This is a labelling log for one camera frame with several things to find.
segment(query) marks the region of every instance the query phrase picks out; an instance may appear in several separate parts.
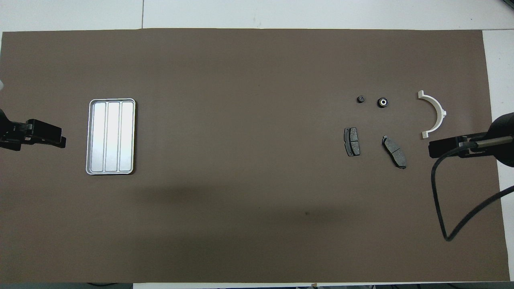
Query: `white table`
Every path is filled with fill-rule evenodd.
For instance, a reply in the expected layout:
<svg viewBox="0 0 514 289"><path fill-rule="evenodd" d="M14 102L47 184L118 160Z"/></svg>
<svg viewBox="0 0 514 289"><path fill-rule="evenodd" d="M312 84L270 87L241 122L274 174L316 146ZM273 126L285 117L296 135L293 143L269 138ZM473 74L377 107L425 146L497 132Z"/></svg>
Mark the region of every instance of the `white table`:
<svg viewBox="0 0 514 289"><path fill-rule="evenodd" d="M0 0L0 32L182 27L484 30L492 118L514 111L514 9L500 0ZM498 163L498 173L501 189L514 185L514 168ZM501 202L514 281L514 195ZM134 288L311 284L143 283ZM318 283L329 285L350 283Z"/></svg>

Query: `brown mat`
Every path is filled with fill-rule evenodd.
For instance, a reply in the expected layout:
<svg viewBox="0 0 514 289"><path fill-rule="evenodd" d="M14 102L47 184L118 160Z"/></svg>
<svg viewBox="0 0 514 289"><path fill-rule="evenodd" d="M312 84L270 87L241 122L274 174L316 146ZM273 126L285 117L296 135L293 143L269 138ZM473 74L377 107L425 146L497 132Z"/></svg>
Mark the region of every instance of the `brown mat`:
<svg viewBox="0 0 514 289"><path fill-rule="evenodd" d="M430 189L428 142L491 123L480 31L7 32L2 44L0 107L68 138L0 151L2 282L509 279L500 203L448 243ZM435 110L420 89L448 112L425 140ZM89 102L127 97L135 173L87 175ZM345 127L361 156L346 155ZM499 190L492 157L438 175L449 227Z"/></svg>

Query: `black nut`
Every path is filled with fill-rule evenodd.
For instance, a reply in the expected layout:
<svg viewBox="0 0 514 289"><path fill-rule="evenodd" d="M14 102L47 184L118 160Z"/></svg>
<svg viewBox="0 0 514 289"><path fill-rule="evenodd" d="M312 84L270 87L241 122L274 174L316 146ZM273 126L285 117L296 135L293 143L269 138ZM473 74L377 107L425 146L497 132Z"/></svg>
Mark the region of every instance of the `black nut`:
<svg viewBox="0 0 514 289"><path fill-rule="evenodd" d="M387 100L387 98L381 97L378 99L377 104L378 104L378 107L380 107L382 109L389 104L389 101Z"/></svg>

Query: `silver tray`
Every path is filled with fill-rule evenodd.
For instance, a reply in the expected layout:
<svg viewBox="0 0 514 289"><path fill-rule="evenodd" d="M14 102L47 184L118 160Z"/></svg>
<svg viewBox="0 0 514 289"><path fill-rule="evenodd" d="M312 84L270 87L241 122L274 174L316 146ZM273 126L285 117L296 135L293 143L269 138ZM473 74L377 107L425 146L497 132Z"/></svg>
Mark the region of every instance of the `silver tray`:
<svg viewBox="0 0 514 289"><path fill-rule="evenodd" d="M136 101L94 99L89 103L86 172L130 174L134 169Z"/></svg>

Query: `white plastic part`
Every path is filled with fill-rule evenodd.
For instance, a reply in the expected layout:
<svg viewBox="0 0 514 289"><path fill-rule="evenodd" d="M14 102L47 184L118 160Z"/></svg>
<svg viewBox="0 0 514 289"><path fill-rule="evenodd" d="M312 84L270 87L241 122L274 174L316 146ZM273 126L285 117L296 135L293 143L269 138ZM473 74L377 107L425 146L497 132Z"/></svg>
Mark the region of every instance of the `white plastic part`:
<svg viewBox="0 0 514 289"><path fill-rule="evenodd" d="M423 91L418 92L418 99L424 99L424 100L430 102L434 106L435 111L437 112L437 120L434 124L434 127L432 127L431 129L429 129L427 131L421 132L422 137L427 138L429 133L437 130L439 128L439 126L441 125L441 123L443 123L443 119L446 116L446 110L443 109L441 104L435 98L433 98L429 95L425 95L425 92L423 92Z"/></svg>

